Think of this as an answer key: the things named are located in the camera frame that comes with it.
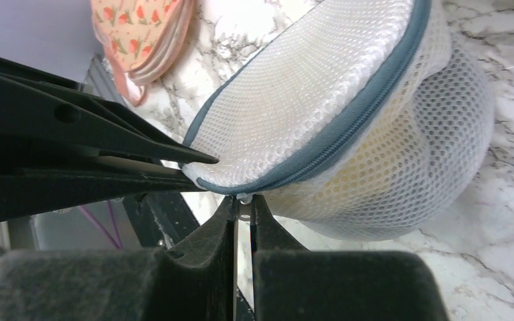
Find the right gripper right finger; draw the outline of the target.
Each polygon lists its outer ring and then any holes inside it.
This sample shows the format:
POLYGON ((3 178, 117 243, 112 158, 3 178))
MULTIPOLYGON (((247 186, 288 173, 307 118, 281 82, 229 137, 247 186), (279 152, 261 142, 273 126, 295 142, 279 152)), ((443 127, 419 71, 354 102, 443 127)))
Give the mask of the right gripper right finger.
POLYGON ((311 251, 251 202, 254 310, 258 320, 447 320, 436 280, 404 251, 311 251))

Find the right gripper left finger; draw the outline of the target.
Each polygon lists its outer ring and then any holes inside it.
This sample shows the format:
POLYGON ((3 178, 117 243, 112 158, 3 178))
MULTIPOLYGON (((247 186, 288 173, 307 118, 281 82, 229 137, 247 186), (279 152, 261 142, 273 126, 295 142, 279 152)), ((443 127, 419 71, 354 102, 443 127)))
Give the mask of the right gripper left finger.
POLYGON ((233 320, 234 197, 170 249, 12 251, 0 320, 233 320))

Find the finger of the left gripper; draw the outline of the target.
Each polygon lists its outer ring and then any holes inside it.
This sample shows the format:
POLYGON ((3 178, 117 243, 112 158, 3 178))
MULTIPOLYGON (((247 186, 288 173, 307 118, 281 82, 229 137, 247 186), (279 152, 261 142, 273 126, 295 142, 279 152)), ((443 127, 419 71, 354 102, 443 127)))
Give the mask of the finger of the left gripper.
POLYGON ((0 58, 0 135, 86 146, 179 163, 217 158, 183 146, 80 83, 0 58))
POLYGON ((0 172, 0 222, 129 195, 198 190, 177 169, 115 156, 8 169, 0 172))

